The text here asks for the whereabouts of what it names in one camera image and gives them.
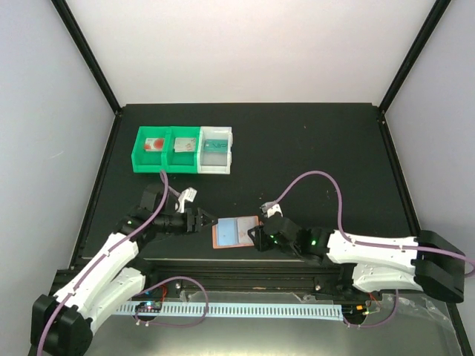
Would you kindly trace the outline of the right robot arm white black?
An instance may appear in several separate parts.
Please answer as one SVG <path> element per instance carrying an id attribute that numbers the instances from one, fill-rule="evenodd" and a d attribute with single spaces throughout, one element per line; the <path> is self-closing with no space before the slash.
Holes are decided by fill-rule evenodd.
<path id="1" fill-rule="evenodd" d="M 399 290 L 421 291 L 446 303 L 464 300 L 466 256 L 433 231 L 416 237 L 344 236 L 332 229 L 305 229 L 276 214 L 247 234 L 258 251 L 277 249 L 312 266 L 342 266 L 337 288 L 347 299 Z"/>

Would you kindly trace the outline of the brown leather card holder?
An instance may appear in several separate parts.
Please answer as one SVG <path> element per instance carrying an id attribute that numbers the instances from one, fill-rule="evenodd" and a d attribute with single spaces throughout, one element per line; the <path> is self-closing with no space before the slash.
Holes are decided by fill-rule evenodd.
<path id="1" fill-rule="evenodd" d="M 258 216 L 220 218 L 212 227 L 213 249 L 252 247 L 248 230 L 258 225 Z"/>

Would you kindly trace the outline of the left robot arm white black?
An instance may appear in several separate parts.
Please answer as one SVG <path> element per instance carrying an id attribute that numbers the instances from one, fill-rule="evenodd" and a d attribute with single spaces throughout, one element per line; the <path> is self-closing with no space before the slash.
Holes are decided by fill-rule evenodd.
<path id="1" fill-rule="evenodd" d="M 125 302 L 153 295 L 172 282 L 139 256 L 159 235 L 196 234 L 217 224 L 201 208 L 187 207 L 196 190 L 178 193 L 150 185 L 140 204 L 116 225 L 96 255 L 70 282 L 34 302 L 30 343 L 36 355 L 83 355 L 99 327 Z"/>

